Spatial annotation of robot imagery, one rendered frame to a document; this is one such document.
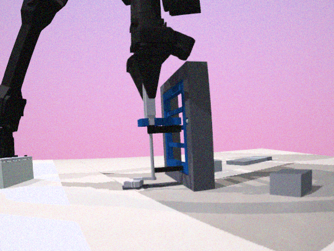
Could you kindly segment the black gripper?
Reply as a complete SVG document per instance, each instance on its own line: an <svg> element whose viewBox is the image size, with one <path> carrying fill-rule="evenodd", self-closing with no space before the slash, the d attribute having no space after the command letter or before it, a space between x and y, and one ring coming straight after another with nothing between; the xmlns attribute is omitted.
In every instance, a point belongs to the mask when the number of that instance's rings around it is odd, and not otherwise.
<svg viewBox="0 0 334 251"><path fill-rule="evenodd" d="M155 98L161 65L170 57L166 45L174 49L177 34L171 27L162 27L164 19L154 12L142 12L131 17L130 53L126 72L130 73L143 100L143 85L148 98Z"/></svg>

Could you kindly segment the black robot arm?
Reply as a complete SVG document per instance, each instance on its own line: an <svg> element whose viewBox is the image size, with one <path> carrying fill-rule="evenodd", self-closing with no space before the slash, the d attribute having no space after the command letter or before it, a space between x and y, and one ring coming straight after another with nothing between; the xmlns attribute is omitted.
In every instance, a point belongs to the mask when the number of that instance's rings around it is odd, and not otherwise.
<svg viewBox="0 0 334 251"><path fill-rule="evenodd" d="M142 12L154 12L161 16L160 0L122 0L131 5L131 17ZM18 157L14 153L13 132L18 131L21 116L24 116L27 100L22 97L25 79L35 45L41 31L47 27L68 0L24 0L21 8L22 25L17 35L9 61L0 84L0 157ZM170 16L201 13L200 0L162 0L165 12ZM177 44L167 51L180 60L191 55L195 39L175 31Z"/></svg>

